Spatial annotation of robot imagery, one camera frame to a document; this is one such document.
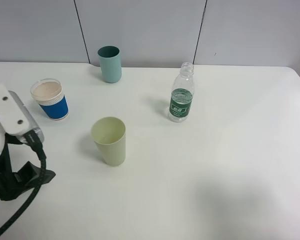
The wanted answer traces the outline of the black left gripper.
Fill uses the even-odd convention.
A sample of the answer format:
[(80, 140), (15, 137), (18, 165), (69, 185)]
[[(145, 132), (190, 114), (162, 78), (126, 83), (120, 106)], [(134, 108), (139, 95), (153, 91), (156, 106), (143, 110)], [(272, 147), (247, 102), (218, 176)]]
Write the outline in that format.
[[(39, 182), (41, 168), (28, 161), (18, 172), (12, 171), (8, 144), (22, 145), (15, 137), (9, 134), (4, 136), (4, 146), (0, 154), (0, 200), (11, 201), (19, 196), (18, 187), (33, 188)], [(43, 176), (43, 184), (48, 184), (56, 173), (46, 170)]]

